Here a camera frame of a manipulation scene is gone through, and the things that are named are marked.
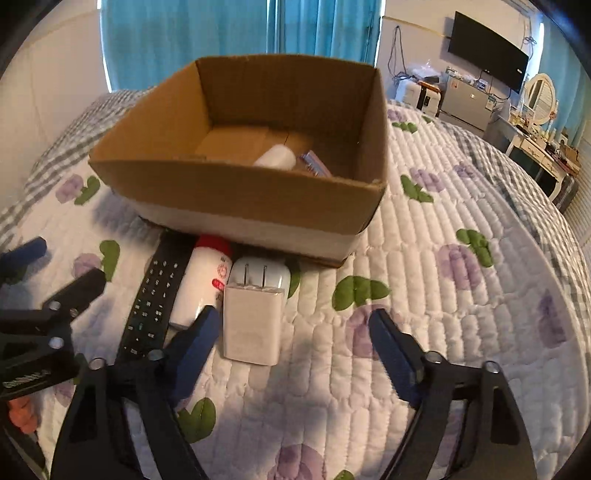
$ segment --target open cardboard box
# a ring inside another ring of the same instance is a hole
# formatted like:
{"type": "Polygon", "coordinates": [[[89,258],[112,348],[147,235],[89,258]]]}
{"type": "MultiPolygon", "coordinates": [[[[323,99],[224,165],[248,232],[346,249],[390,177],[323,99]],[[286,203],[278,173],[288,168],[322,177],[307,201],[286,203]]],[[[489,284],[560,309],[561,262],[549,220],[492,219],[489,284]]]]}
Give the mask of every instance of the open cardboard box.
{"type": "Polygon", "coordinates": [[[367,64],[205,57],[141,99],[90,165],[157,224],[342,262],[386,187],[385,111],[367,64]],[[252,166],[275,144],[313,150],[334,176],[252,166]]]}

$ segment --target cable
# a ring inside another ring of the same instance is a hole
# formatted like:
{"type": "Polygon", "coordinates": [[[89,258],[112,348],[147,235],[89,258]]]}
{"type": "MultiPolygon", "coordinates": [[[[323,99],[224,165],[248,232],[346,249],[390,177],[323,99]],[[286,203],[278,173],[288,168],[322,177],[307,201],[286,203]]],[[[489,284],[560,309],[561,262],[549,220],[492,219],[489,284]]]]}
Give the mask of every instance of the cable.
{"type": "Polygon", "coordinates": [[[529,59],[531,60],[531,58],[534,56],[534,45],[537,45],[538,43],[535,40],[535,38],[531,36],[531,34],[532,34],[531,18],[528,17],[528,20],[530,21],[530,34],[528,36],[525,35],[525,23],[524,23],[523,24],[523,40],[521,40],[521,48],[523,49],[523,45],[525,45],[525,44],[531,45],[531,53],[528,56],[529,59]]]}
{"type": "Polygon", "coordinates": [[[400,81],[404,78],[410,78],[410,75],[408,74],[407,69],[406,69],[406,62],[404,61],[404,48],[402,46],[402,30],[400,29],[400,25],[396,25],[396,28],[394,28],[394,38],[392,39],[392,46],[390,48],[390,58],[388,59],[388,72],[390,73],[392,80],[400,81]],[[395,74],[392,72],[392,70],[394,70],[396,72],[396,63],[397,63],[397,55],[394,50],[396,49],[399,35],[400,35],[400,54],[402,57],[402,69],[403,69],[404,73],[398,72],[395,74]],[[394,68],[393,69],[390,67],[390,64],[392,63],[392,57],[394,57],[394,68]]]}
{"type": "MultiPolygon", "coordinates": [[[[491,76],[491,84],[489,85],[489,90],[488,90],[489,93],[492,90],[492,81],[493,81],[493,79],[494,78],[491,76]]],[[[501,101],[504,102],[505,100],[508,100],[509,98],[511,98],[511,89],[509,89],[509,96],[507,98],[499,97],[498,95],[495,95],[494,93],[492,94],[492,96],[495,97],[497,100],[501,100],[501,101]]]]}

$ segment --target mini fridge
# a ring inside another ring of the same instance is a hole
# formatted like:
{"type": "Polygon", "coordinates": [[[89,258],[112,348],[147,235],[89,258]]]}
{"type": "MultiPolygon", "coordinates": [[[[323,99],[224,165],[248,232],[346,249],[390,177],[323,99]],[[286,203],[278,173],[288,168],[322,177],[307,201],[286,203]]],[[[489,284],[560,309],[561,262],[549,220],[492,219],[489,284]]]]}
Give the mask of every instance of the mini fridge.
{"type": "Polygon", "coordinates": [[[487,93],[457,78],[449,77],[439,119],[482,138],[491,120],[492,111],[487,108],[487,104],[487,93]]]}

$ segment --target desk drawer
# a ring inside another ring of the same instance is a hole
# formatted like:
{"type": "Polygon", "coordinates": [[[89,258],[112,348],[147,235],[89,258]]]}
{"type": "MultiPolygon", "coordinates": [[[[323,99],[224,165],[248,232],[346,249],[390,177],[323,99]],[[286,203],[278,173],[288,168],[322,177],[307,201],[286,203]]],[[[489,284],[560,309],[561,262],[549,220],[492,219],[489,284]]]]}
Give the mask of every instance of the desk drawer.
{"type": "Polygon", "coordinates": [[[536,146],[532,145],[527,140],[524,140],[521,144],[521,149],[526,152],[531,158],[533,158],[545,171],[550,173],[554,177],[558,177],[558,172],[551,160],[536,146]]]}
{"type": "Polygon", "coordinates": [[[528,155],[531,155],[539,163],[545,160],[544,154],[540,151],[538,147],[533,146],[527,140],[524,140],[521,144],[521,149],[526,152],[528,155]]]}

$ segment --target oval mirror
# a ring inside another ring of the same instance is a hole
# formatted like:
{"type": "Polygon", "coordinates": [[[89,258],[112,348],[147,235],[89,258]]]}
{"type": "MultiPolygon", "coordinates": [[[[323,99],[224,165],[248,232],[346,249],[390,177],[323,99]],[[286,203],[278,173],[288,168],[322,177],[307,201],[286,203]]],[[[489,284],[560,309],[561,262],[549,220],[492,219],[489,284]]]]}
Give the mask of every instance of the oval mirror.
{"type": "Polygon", "coordinates": [[[556,111],[556,90],[550,77],[539,73],[525,84],[526,105],[534,111],[534,124],[543,125],[556,111]]]}

